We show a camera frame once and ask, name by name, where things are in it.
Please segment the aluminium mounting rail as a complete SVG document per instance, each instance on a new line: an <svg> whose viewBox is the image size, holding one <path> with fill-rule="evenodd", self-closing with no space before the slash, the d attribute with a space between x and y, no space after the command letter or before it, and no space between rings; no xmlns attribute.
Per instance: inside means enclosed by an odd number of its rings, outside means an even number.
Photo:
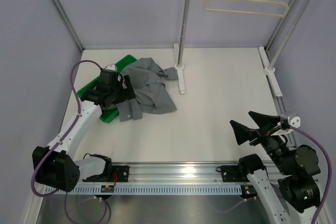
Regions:
<svg viewBox="0 0 336 224"><path fill-rule="evenodd" d="M158 183L158 184L183 184L183 183L221 183L222 177L216 171L218 166L237 165L237 163L111 163L108 165L129 166L127 183Z"/></svg>

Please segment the grey button-up shirt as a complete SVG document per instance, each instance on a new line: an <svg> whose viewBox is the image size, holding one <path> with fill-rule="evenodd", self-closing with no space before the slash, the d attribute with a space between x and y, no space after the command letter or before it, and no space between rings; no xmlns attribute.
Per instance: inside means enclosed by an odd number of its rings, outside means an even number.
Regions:
<svg viewBox="0 0 336 224"><path fill-rule="evenodd" d="M117 97L118 84L123 76L129 75L135 92L135 99L113 103ZM142 119L143 113L166 114L177 110L169 95L164 79L177 80L173 67L162 68L152 58L140 58L122 71L101 69L96 90L102 95L99 99L101 110L118 109L120 121Z"/></svg>

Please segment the cream hanger with metal hook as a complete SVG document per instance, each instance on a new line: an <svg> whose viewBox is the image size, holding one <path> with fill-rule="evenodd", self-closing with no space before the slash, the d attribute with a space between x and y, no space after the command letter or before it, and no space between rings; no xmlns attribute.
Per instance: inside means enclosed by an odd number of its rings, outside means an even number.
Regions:
<svg viewBox="0 0 336 224"><path fill-rule="evenodd" d="M290 7L286 2L273 0L205 0L204 11L284 18Z"/></svg>

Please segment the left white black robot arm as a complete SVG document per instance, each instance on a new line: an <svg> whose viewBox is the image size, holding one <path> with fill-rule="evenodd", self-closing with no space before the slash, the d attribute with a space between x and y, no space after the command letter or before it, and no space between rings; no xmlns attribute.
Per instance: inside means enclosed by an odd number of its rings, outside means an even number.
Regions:
<svg viewBox="0 0 336 224"><path fill-rule="evenodd" d="M115 65L101 69L93 88L77 97L78 110L68 124L46 146L33 151L34 173L31 185L72 191L78 182L106 182L115 177L110 158L91 154L74 161L74 155L92 124L103 112L133 97L129 76L122 76Z"/></svg>

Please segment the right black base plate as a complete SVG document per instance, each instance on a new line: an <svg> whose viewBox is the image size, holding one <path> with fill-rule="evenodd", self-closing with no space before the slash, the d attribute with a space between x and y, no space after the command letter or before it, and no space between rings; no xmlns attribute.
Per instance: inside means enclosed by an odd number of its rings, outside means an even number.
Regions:
<svg viewBox="0 0 336 224"><path fill-rule="evenodd" d="M222 165L216 168L221 174L222 181L226 183L242 183L248 182L246 170L241 165Z"/></svg>

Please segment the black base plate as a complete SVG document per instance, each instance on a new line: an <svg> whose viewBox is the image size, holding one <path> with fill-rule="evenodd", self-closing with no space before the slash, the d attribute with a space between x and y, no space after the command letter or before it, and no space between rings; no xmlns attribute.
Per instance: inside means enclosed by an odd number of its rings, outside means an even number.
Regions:
<svg viewBox="0 0 336 224"><path fill-rule="evenodd" d="M216 168L221 174L222 181L226 183L242 183L248 182L246 170L241 165L222 165Z"/></svg>
<svg viewBox="0 0 336 224"><path fill-rule="evenodd" d="M129 178L129 166L127 165L108 165L104 171L99 175L92 175L83 179L85 183L88 182L119 182L127 183Z"/></svg>

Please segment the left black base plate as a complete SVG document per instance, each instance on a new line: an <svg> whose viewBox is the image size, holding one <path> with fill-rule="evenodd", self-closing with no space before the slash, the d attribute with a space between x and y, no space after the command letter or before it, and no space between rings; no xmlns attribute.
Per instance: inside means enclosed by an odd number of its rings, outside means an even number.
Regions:
<svg viewBox="0 0 336 224"><path fill-rule="evenodd" d="M119 182L127 183L129 178L129 166L127 165L108 165L104 171L99 175L92 175L83 179L85 183L88 182Z"/></svg>

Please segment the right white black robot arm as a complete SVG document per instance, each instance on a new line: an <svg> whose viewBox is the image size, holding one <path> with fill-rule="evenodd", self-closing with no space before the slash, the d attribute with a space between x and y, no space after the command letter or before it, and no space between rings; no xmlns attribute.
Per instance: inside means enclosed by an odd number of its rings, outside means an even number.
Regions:
<svg viewBox="0 0 336 224"><path fill-rule="evenodd" d="M238 145L261 145L283 178L278 186L287 207L284 208L272 186L266 166L257 154L244 156L238 161L238 176L252 183L271 223L315 223L321 206L320 189L314 176L321 172L316 151L301 145L290 149L286 135L300 127L296 114L277 116L250 111L257 124L248 128L234 120L230 125Z"/></svg>

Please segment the aluminium frame post left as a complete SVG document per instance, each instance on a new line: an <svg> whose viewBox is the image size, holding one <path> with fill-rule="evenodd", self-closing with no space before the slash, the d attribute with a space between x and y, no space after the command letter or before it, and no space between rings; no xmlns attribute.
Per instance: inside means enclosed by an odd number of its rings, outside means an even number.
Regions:
<svg viewBox="0 0 336 224"><path fill-rule="evenodd" d="M52 4L54 5L54 7L56 8L57 13L59 14L62 22L64 23L64 25L66 26L67 30L69 31L72 40L74 41L74 43L76 44L78 50L82 53L85 49L83 43L81 42L77 32L75 31L67 13L66 10L64 9L62 3L60 0L51 0Z"/></svg>

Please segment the green plastic tray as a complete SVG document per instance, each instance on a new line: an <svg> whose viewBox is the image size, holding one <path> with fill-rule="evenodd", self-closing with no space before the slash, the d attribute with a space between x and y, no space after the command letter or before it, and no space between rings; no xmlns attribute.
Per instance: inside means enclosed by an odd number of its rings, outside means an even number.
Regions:
<svg viewBox="0 0 336 224"><path fill-rule="evenodd" d="M132 55L126 55L124 56L121 60L119 60L118 62L115 63L115 66L117 68L117 71L120 72L122 71L126 66L128 66L129 64L133 63L137 61L137 59L135 57L133 57ZM79 97L79 99L82 98L83 94L89 90L89 89L93 89L95 87L96 82L99 80L99 76L97 76L96 78L94 78L92 81L90 81L88 84L86 84L84 87L82 87L81 89L79 89L77 91L77 95ZM119 111L118 109L109 109L109 110L105 110L101 117L100 120L103 123L111 123L114 119L116 119L119 116Z"/></svg>

